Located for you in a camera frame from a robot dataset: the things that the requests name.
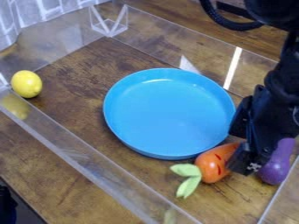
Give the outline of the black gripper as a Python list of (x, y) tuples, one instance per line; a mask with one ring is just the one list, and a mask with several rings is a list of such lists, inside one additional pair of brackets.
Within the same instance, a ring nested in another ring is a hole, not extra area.
[(226, 162), (226, 168), (244, 176), (257, 172), (267, 164), (277, 142), (299, 136), (299, 125), (293, 120), (295, 107), (277, 100), (267, 88), (256, 85), (232, 118), (228, 133), (244, 138)]

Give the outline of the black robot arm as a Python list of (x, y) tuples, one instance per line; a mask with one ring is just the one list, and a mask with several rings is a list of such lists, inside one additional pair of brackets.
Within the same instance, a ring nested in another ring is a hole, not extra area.
[(228, 133), (245, 141), (226, 167), (246, 176), (267, 164), (277, 142), (299, 136), (299, 0), (244, 0), (244, 5), (259, 22), (288, 31), (275, 69), (241, 100), (229, 125)]

